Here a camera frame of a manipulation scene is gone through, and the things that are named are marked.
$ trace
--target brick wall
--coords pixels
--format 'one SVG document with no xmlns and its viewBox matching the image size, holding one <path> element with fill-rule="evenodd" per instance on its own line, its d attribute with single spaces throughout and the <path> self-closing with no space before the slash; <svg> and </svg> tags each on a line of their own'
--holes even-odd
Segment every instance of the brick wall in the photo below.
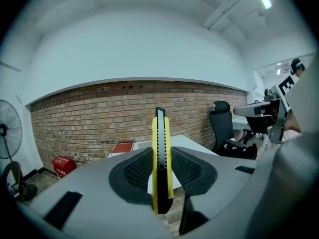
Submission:
<svg viewBox="0 0 319 239">
<path fill-rule="evenodd" d="M 44 167 L 61 155 L 76 165 L 106 158 L 120 140 L 152 139 L 155 107 L 166 109 L 171 136 L 183 134 L 212 149 L 208 113 L 214 101 L 231 111 L 247 103 L 243 91 L 198 83 L 135 81 L 65 91 L 31 105 L 35 143 Z"/>
</svg>

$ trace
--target electric fan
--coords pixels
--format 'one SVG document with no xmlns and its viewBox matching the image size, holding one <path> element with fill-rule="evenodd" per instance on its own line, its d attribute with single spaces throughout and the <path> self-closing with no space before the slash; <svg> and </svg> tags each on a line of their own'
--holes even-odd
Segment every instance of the electric fan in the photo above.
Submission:
<svg viewBox="0 0 319 239">
<path fill-rule="evenodd" d="M 15 108 L 5 100 L 0 100 L 0 158 L 12 157 L 20 148 L 22 126 Z"/>
</svg>

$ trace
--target office chair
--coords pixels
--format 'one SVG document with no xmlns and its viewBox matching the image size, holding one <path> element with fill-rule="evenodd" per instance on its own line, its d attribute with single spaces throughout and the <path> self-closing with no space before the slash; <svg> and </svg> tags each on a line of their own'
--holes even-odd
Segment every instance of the office chair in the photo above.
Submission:
<svg viewBox="0 0 319 239">
<path fill-rule="evenodd" d="M 243 151 L 248 139 L 244 140 L 245 144 L 230 140 L 234 138 L 234 129 L 229 103 L 225 101 L 215 101 L 214 103 L 216 105 L 215 110 L 209 113 L 209 119 L 216 137 L 216 143 L 212 151 L 221 156 L 243 157 Z M 244 131 L 247 134 L 251 133 L 248 129 L 244 129 Z"/>
<path fill-rule="evenodd" d="M 26 184 L 23 181 L 21 167 L 17 161 L 12 161 L 5 167 L 2 174 L 2 183 L 7 186 L 6 180 L 10 171 L 15 180 L 15 184 L 11 185 L 12 190 L 10 191 L 13 192 L 15 199 L 20 202 L 31 200 L 37 192 L 37 187 L 34 184 Z"/>
</svg>

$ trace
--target person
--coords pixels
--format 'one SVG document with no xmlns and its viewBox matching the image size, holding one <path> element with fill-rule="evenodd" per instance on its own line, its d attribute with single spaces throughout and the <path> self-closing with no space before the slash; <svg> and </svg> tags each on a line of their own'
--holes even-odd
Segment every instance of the person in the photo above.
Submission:
<svg viewBox="0 0 319 239">
<path fill-rule="evenodd" d="M 295 58 L 292 62 L 291 62 L 291 69 L 293 70 L 293 73 L 296 74 L 296 76 L 298 78 L 300 78 L 300 76 L 303 74 L 304 70 L 305 70 L 305 66 L 303 65 L 303 63 L 300 61 L 299 58 Z"/>
</svg>

